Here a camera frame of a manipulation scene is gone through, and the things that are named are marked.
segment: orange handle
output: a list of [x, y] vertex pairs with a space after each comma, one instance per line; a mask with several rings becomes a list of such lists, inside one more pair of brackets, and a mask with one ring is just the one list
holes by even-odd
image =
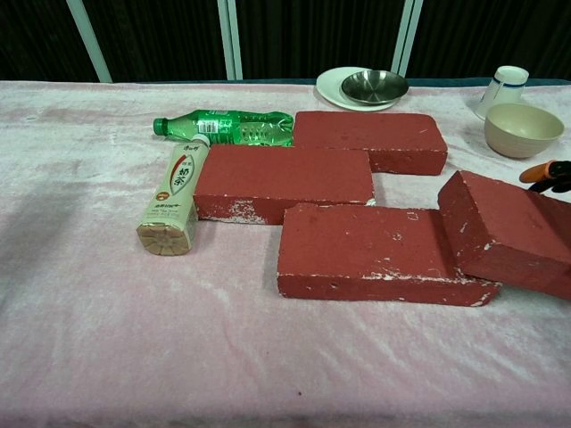
[[550, 165], [553, 162], [554, 160], [550, 160], [549, 162], [542, 163], [541, 165], [535, 165], [530, 169], [526, 169], [519, 176], [519, 181], [522, 183], [537, 183], [546, 178], [553, 178], [550, 175]]

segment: white cup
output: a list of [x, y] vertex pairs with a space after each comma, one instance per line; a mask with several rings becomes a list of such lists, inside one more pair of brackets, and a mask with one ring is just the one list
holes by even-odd
[[488, 109], [496, 104], [517, 103], [524, 92], [529, 72], [513, 65], [502, 65], [493, 75], [474, 113], [485, 119]]

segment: red brick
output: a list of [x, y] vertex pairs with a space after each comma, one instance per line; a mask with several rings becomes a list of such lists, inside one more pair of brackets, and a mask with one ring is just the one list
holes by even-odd
[[464, 273], [571, 300], [571, 204], [467, 171], [438, 203]]
[[285, 212], [277, 263], [285, 297], [482, 306], [496, 283], [456, 268], [438, 210], [300, 204]]
[[425, 114], [300, 111], [295, 147], [361, 149], [373, 172], [439, 175], [448, 148], [436, 122]]
[[211, 148], [194, 201], [200, 218], [281, 225], [298, 202], [374, 203], [364, 152], [218, 145]]

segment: pink tablecloth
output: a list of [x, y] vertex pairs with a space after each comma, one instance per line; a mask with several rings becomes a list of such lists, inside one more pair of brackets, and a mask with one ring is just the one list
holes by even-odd
[[[482, 92], [413, 87], [378, 113], [431, 114], [450, 156], [439, 177], [376, 174], [377, 204], [436, 207], [456, 169], [515, 184], [571, 159], [568, 131], [531, 160], [492, 152]], [[525, 99], [571, 128], [571, 86]], [[2, 82], [0, 100], [0, 426], [571, 425], [571, 302], [286, 300], [280, 226], [201, 222], [186, 256], [142, 248], [171, 147], [154, 117], [339, 110], [313, 86]]]

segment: black curtain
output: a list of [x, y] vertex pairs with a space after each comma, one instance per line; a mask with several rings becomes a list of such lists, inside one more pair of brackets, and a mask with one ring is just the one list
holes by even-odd
[[213, 0], [84, 0], [114, 82], [225, 79]]
[[244, 78], [389, 70], [404, 0], [236, 0]]
[[407, 77], [489, 77], [501, 65], [570, 79], [571, 2], [424, 0]]
[[0, 2], [0, 79], [99, 81], [65, 0]]

